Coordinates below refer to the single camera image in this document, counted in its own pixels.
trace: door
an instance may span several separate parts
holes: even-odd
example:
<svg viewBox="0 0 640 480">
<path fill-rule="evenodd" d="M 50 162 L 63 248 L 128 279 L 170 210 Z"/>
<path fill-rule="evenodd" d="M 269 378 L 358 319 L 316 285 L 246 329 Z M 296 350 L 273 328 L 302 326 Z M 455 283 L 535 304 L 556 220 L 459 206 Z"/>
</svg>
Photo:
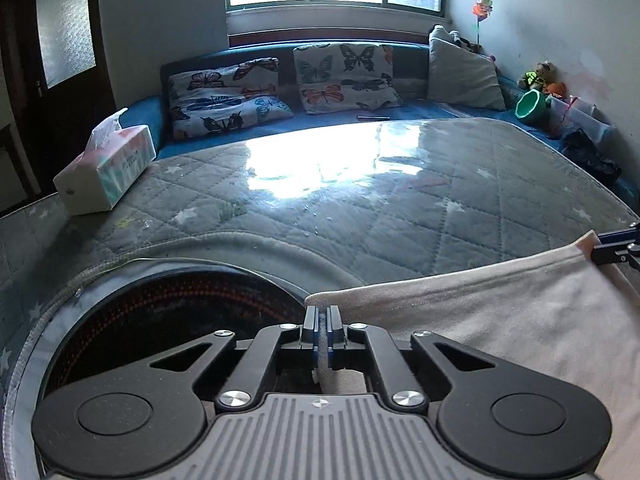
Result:
<svg viewBox="0 0 640 480">
<path fill-rule="evenodd" d="M 4 31 L 15 35 L 2 42 L 5 69 L 8 63 L 14 69 L 12 107 L 48 192 L 53 177 L 84 150 L 93 127 L 115 111 L 98 0 L 9 0 L 5 12 Z"/>
</svg>

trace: sofa armrest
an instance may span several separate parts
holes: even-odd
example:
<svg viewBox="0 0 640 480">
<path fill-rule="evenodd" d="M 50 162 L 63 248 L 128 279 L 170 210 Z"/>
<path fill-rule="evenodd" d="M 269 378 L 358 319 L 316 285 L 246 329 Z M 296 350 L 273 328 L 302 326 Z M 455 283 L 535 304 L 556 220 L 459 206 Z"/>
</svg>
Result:
<svg viewBox="0 0 640 480">
<path fill-rule="evenodd" d="M 123 128 L 139 124 L 149 126 L 156 153 L 159 153 L 170 129 L 169 118 L 162 110 L 162 98 L 159 95 L 140 99 L 120 116 L 120 125 Z"/>
</svg>

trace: window frame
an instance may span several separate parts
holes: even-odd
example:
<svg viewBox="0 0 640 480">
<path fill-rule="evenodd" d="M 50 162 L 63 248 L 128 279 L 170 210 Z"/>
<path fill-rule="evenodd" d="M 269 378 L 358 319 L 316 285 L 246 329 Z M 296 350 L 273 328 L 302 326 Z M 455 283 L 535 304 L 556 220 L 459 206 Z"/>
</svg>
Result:
<svg viewBox="0 0 640 480">
<path fill-rule="evenodd" d="M 258 2 L 254 4 L 231 5 L 231 0 L 226 1 L 226 11 L 243 9 L 257 9 L 259 7 L 284 7 L 284 6 L 307 6 L 307 5 L 333 5 L 333 6 L 357 6 L 357 7 L 373 7 L 378 9 L 395 9 L 404 10 L 406 12 L 415 12 L 417 14 L 426 14 L 438 18 L 445 17 L 445 2 L 440 0 L 440 10 L 423 9 L 421 7 L 412 7 L 401 4 L 393 4 L 388 0 L 382 0 L 381 4 L 372 2 L 351 2 L 346 0 L 280 0 L 276 2 Z"/>
</svg>

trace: tissue box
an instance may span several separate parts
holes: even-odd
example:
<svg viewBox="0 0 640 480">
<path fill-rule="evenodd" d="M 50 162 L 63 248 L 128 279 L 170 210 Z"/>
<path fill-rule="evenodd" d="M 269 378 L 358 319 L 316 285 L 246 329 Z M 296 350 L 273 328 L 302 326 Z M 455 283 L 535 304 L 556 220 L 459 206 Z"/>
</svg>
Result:
<svg viewBox="0 0 640 480">
<path fill-rule="evenodd" d="M 88 145 L 53 183 L 70 215 L 110 211 L 155 158 L 148 126 L 119 129 Z"/>
</svg>

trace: sofa backrest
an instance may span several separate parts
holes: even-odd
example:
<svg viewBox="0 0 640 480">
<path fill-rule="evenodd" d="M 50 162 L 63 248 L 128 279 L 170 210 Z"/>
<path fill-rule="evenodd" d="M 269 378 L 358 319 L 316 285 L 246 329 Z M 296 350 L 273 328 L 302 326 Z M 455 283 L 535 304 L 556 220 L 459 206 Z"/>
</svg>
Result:
<svg viewBox="0 0 640 480">
<path fill-rule="evenodd" d="M 429 46 L 413 43 L 396 43 L 393 41 L 353 41 L 353 40 L 318 40 L 318 41 L 286 41 L 283 43 L 266 43 L 252 46 L 234 47 L 215 54 L 192 57 L 163 65 L 160 69 L 162 81 L 162 102 L 168 105 L 167 80 L 173 74 L 193 70 L 211 70 L 223 66 L 232 66 L 261 57 L 276 57 L 280 61 L 279 81 L 282 88 L 296 85 L 296 67 L 293 61 L 293 49 L 310 43 L 383 43 L 394 48 L 394 85 L 400 94 L 418 93 L 422 89 L 426 94 L 426 81 L 429 73 Z M 410 80 L 414 84 L 403 85 Z"/>
</svg>

